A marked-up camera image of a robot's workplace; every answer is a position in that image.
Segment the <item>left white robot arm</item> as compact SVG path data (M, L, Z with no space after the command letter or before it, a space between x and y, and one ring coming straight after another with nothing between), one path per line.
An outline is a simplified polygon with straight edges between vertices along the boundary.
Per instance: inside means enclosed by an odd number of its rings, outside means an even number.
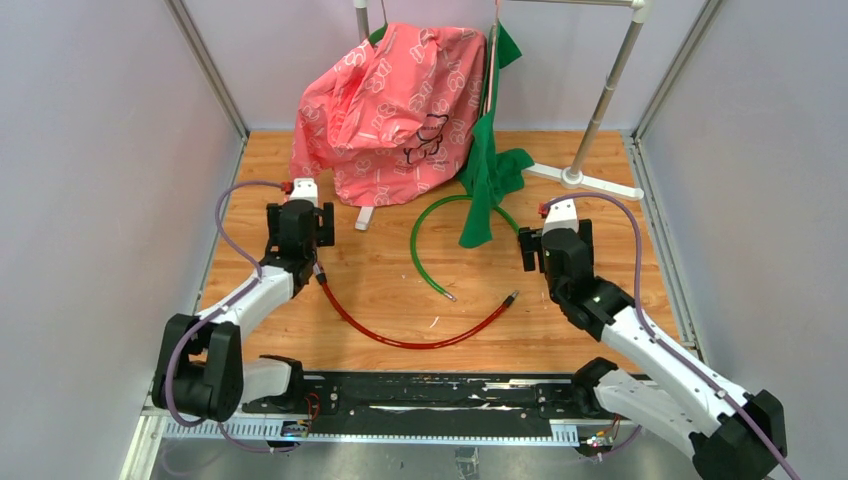
M295 298L317 273L317 250L335 243L334 206L304 199L267 207L263 258L233 292L197 314L165 324L151 398L180 425L223 423L237 409L268 400L283 413L306 400L300 361L262 355L246 362L243 342L271 313Z

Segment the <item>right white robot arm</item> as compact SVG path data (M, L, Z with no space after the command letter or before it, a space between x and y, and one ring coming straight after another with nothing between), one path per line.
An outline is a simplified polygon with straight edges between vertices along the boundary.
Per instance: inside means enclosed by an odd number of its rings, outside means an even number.
M627 357L648 387L614 362L597 357L572 377L571 403L584 417L621 415L687 456L703 479L763 479L785 465L782 403L752 394L677 345L634 297L594 272L592 224L522 228L523 267L539 270L566 319Z

